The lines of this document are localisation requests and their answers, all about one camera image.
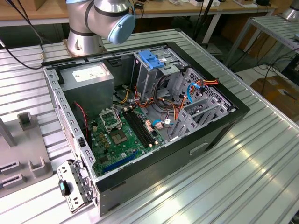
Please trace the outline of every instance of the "cardboard box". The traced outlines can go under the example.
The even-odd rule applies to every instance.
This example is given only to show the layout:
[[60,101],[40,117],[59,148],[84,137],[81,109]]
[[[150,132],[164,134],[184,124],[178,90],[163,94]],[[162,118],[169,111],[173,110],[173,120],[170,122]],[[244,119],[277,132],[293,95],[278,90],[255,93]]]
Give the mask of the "cardboard box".
[[[264,78],[260,78],[251,87],[261,93],[263,81]],[[299,120],[299,87],[295,84],[290,84],[281,76],[268,77],[263,97],[294,122]]]
[[[26,11],[37,11],[45,3],[45,1],[46,0],[20,0]],[[16,0],[13,0],[13,3],[17,6],[18,9],[21,10],[21,7]],[[11,7],[5,0],[0,0],[0,5]]]

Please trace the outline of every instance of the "black plastic latch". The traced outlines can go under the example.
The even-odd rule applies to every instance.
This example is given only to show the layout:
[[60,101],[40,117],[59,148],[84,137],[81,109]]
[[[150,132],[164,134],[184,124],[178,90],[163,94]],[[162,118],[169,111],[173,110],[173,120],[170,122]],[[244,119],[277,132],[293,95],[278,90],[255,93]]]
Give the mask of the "black plastic latch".
[[78,142],[79,142],[79,145],[80,145],[81,147],[86,146],[85,141],[84,141],[84,139],[83,139],[82,137],[78,139]]
[[60,188],[62,196],[68,196],[68,195],[71,194],[70,188],[67,185],[66,180],[64,180],[64,181],[63,180],[59,180],[58,185],[59,185],[59,188]]

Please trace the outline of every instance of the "yellow wire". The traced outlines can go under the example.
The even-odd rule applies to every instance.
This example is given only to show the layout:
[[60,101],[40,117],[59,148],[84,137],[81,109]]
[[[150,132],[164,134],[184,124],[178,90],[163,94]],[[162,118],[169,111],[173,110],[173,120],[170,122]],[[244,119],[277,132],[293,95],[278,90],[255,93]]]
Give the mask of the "yellow wire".
[[125,103],[127,101],[127,99],[128,99],[128,96],[129,96],[129,90],[127,90],[126,97],[120,102],[120,104]]

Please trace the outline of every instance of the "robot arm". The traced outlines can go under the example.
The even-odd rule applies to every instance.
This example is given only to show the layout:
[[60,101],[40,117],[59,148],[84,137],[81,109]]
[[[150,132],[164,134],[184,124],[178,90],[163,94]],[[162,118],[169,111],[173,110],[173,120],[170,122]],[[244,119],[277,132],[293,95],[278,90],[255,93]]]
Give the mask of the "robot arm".
[[290,7],[285,10],[282,15],[283,18],[291,22],[299,21],[299,0],[294,0]]
[[101,37],[119,44],[135,26],[128,0],[66,0],[70,18],[68,50],[76,55],[100,53]]

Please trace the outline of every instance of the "ram slot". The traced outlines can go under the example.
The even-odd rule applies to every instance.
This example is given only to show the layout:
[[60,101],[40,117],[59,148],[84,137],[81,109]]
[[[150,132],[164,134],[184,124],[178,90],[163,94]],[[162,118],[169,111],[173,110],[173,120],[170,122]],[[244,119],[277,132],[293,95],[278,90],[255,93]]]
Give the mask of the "ram slot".
[[129,112],[129,116],[131,116],[131,118],[135,121],[135,123],[138,124],[138,127],[140,128],[140,131],[141,131],[142,135],[146,138],[147,142],[149,142],[149,144],[154,144],[155,143],[154,139],[151,137],[148,130],[145,129],[142,121],[139,120],[137,115],[133,111],[131,111],[131,112]]
[[153,138],[150,136],[148,131],[145,129],[139,118],[136,116],[134,112],[127,112],[123,114],[134,133],[138,137],[139,141],[142,145],[147,148],[150,144],[154,143]]

